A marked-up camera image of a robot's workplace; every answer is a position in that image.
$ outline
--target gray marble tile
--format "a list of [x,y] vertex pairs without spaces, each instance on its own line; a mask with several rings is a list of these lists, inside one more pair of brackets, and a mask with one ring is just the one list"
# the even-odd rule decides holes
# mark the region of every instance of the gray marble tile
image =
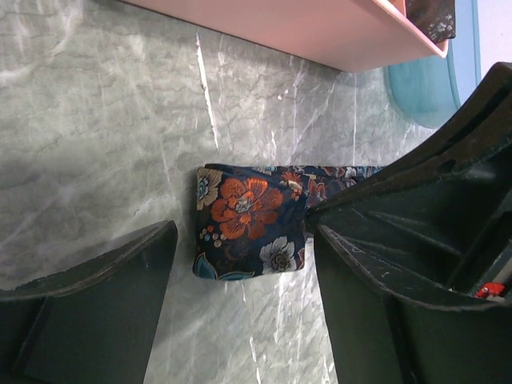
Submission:
[[296,274],[192,275],[194,169],[392,162],[431,131],[396,111],[384,79],[119,2],[0,2],[0,288],[173,219],[147,383],[338,382],[311,244]]

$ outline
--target floral bag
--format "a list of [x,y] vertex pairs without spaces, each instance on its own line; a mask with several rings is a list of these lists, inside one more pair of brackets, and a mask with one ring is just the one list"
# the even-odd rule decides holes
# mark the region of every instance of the floral bag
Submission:
[[199,168],[194,273],[240,280],[302,269],[307,208],[380,169],[222,164]]

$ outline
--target blue bucket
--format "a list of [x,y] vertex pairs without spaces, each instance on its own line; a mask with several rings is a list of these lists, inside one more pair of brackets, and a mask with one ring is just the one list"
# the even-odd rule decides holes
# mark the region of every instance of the blue bucket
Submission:
[[442,126],[482,80],[476,0],[456,2],[455,17],[457,37],[446,58],[430,56],[387,68],[395,103],[420,126]]

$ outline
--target floral fabric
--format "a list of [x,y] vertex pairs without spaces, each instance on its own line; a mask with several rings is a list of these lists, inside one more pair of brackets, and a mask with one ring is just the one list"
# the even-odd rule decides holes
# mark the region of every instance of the floral fabric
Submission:
[[307,208],[380,169],[223,164],[200,168],[194,273],[240,280],[302,269]]

